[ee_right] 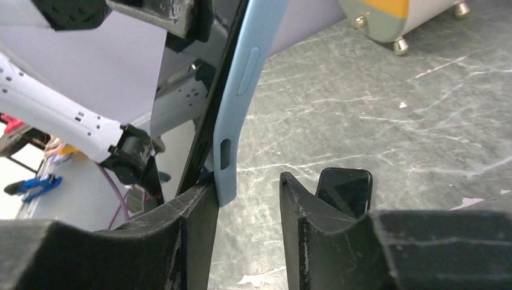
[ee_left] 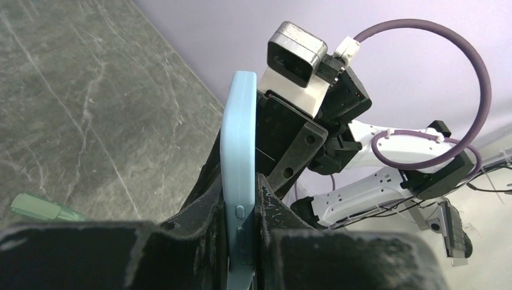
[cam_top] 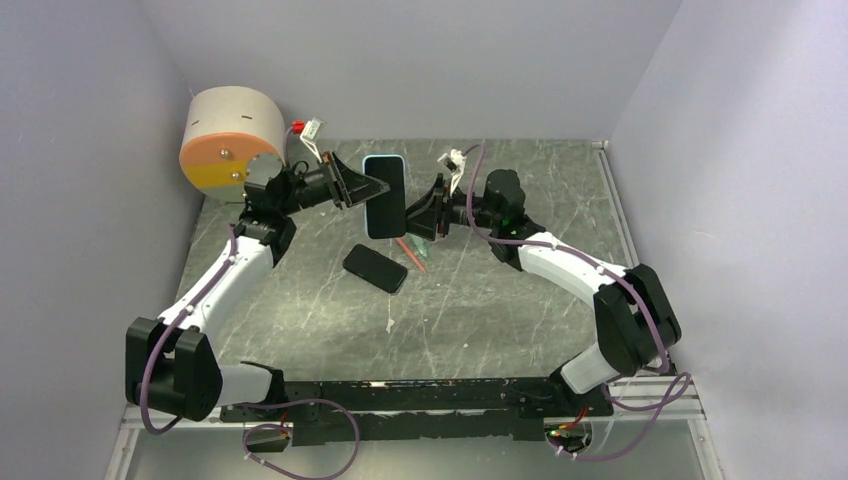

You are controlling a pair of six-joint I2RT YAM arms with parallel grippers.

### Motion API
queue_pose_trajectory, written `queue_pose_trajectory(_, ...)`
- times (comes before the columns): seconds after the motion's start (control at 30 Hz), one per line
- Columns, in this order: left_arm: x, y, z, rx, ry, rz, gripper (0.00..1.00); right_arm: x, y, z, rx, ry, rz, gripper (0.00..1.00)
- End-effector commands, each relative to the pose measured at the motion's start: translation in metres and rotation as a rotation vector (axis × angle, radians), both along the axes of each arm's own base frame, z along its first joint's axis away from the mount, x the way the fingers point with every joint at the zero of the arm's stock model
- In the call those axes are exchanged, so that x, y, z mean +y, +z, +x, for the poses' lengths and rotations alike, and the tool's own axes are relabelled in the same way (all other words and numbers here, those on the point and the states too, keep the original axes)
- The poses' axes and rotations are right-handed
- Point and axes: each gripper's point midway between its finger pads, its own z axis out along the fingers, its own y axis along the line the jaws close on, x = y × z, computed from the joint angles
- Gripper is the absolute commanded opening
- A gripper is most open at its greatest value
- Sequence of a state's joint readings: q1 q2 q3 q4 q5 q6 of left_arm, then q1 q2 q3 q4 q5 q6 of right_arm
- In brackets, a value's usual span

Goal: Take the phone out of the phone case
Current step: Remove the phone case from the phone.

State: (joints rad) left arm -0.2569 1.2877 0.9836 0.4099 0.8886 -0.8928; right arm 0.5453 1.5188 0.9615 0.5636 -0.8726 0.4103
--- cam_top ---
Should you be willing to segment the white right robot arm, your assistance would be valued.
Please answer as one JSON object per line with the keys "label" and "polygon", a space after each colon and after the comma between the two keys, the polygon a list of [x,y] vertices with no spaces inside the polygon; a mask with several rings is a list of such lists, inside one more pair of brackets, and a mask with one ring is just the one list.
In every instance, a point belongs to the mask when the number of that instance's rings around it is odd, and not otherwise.
{"label": "white right robot arm", "polygon": [[526,194],[513,170],[491,172],[480,196],[450,191],[437,177],[429,193],[406,210],[408,232],[434,240],[451,226],[481,234],[493,255],[512,268],[541,277],[592,308],[595,340],[552,375],[553,408],[572,415],[590,391],[652,367],[669,367],[667,350],[682,337],[656,271],[624,267],[586,254],[534,222],[525,212]]}

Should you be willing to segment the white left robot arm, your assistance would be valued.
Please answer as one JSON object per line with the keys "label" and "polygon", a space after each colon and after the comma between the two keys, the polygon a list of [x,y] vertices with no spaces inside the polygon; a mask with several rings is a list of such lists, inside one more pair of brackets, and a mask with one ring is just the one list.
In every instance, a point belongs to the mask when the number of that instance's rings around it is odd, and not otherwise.
{"label": "white left robot arm", "polygon": [[125,336],[125,393],[144,428],[162,435],[182,420],[200,421],[215,408],[248,408],[277,418],[288,401],[282,370],[255,362],[220,365],[218,333],[251,288],[269,276],[297,231],[293,214],[321,205],[364,204],[396,187],[355,171],[332,151],[297,172],[274,153],[246,166],[238,221],[226,228],[223,250],[201,278],[154,319],[139,317]]}

